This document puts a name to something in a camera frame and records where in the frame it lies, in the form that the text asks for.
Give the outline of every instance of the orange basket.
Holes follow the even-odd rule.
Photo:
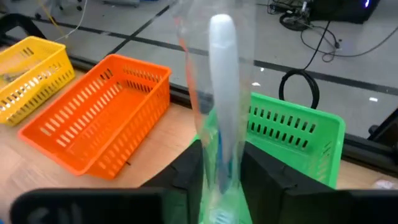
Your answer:
[[[109,55],[19,131],[75,175],[112,179],[170,104],[167,67]]]

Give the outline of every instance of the black device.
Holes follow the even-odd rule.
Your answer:
[[[362,24],[376,9],[380,0],[313,0],[311,21],[342,21]]]
[[[195,141],[138,189],[40,189],[12,205],[12,223],[197,224],[203,183]],[[241,183],[253,224],[396,223],[398,190],[333,190],[250,143]]]

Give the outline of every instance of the gray floor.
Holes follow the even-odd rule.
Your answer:
[[[90,0],[86,10],[83,27],[103,30],[102,34],[78,30],[67,40],[67,50],[73,55],[79,55],[90,60],[99,61],[108,52],[124,41],[123,38],[112,37],[109,32],[131,35],[163,10],[171,1],[142,1],[138,8],[104,5],[99,1]],[[16,7],[20,13],[33,16],[37,7],[35,1],[18,1]],[[397,25],[398,14],[394,9],[398,2],[394,0],[381,1],[369,21],[364,25],[354,25],[342,22],[332,22],[332,30],[338,39],[342,39],[342,50],[339,54],[356,54],[376,45],[387,36]],[[313,54],[301,43],[300,33],[292,32],[279,24],[279,16],[266,13],[265,6],[256,6],[256,44],[255,59],[263,62],[301,68],[305,66]],[[149,26],[145,27],[137,37],[145,40],[155,40],[178,45],[174,20],[175,8],[171,7]],[[56,16],[57,22],[77,25],[81,12],[68,9],[65,14]],[[59,31],[51,24],[37,22],[48,39],[60,37]],[[71,29],[62,27],[64,32]],[[23,38],[25,34],[18,29],[8,33],[11,36]],[[304,39],[315,47],[320,36],[314,32],[306,32]],[[197,49],[206,50],[206,42],[192,43]],[[321,49],[329,51],[329,46],[323,44]],[[321,60],[321,54],[315,57],[309,70],[335,77],[349,78],[366,83],[391,86],[398,88],[398,35],[391,37],[379,49],[356,58],[335,58],[331,63]],[[169,66],[173,70],[171,83],[186,86],[185,55],[183,52],[153,44],[129,41],[117,52],[129,57],[147,60]],[[208,59],[203,55],[196,55],[199,67],[208,67]],[[253,91],[276,97],[279,82],[284,73],[253,66],[254,81],[259,86],[253,86]],[[320,87],[320,104],[318,109],[340,115],[346,122],[347,133],[367,137],[368,127],[378,124],[389,115],[398,105],[398,97],[389,93],[380,93],[366,88],[356,88],[347,84],[317,80]],[[289,101],[301,105],[310,105],[310,90],[303,78],[292,77],[285,87],[285,96]]]

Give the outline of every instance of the coiled black cable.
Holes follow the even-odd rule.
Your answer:
[[[322,44],[323,38],[325,37],[325,34],[329,28],[331,21],[328,21],[328,24],[325,27],[325,30],[323,31],[323,34],[321,36],[321,39],[318,43],[318,46],[314,52],[314,54],[312,55],[311,60],[309,61],[309,63],[307,64],[307,66],[305,66],[303,69],[293,69],[289,72],[287,72],[283,77],[282,77],[282,81],[280,82],[279,85],[279,99],[280,100],[285,100],[285,96],[284,96],[284,89],[285,89],[285,84],[286,81],[293,75],[301,75],[303,76],[306,81],[308,82],[308,85],[311,88],[311,92],[312,92],[312,104],[311,104],[311,108],[312,109],[316,109],[318,104],[319,104],[319,99],[320,99],[320,92],[319,92],[319,87],[317,82],[315,81],[314,78],[312,78],[305,70],[311,65],[313,59],[315,58],[316,54],[319,51],[319,47]]]

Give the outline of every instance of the white cable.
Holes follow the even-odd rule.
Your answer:
[[[83,19],[84,19],[84,17],[85,17],[87,2],[88,2],[88,0],[85,1],[85,6],[84,6],[83,12],[82,12],[82,14],[81,14],[80,22],[79,22],[79,24],[76,26],[76,28],[74,28],[73,30],[71,30],[69,33],[63,35],[62,37],[56,39],[55,41],[58,41],[58,40],[64,39],[64,38],[67,39],[67,38],[69,37],[70,34],[74,33],[77,29],[79,29],[79,27],[80,27],[80,25],[81,25],[81,22],[83,22]]]

